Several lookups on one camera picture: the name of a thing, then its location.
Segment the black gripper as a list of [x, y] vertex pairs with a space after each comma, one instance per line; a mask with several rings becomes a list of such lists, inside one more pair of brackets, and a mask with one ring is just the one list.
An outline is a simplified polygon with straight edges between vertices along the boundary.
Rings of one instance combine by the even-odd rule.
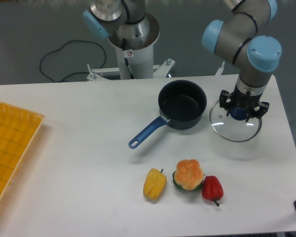
[[268, 102], [259, 101], [260, 94], [255, 95], [252, 91], [243, 93], [238, 87], [234, 88], [233, 93], [222, 90], [219, 96], [220, 108], [226, 111], [226, 116], [236, 113], [236, 108], [246, 111], [247, 117], [245, 122], [250, 119], [261, 119], [269, 109]]

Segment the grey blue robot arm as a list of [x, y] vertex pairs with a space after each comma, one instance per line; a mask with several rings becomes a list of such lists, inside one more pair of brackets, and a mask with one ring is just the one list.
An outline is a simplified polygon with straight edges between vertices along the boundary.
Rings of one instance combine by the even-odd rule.
[[[260, 100], [282, 54], [280, 43], [260, 36], [277, 12], [274, 0], [228, 0], [233, 13], [228, 22], [212, 21], [202, 45], [240, 69], [233, 92], [222, 91], [220, 107], [236, 120], [261, 118], [269, 104]], [[143, 0], [96, 0], [83, 12], [89, 30], [115, 47], [121, 79], [150, 79], [161, 73], [153, 68], [153, 46], [159, 23], [146, 12]]]

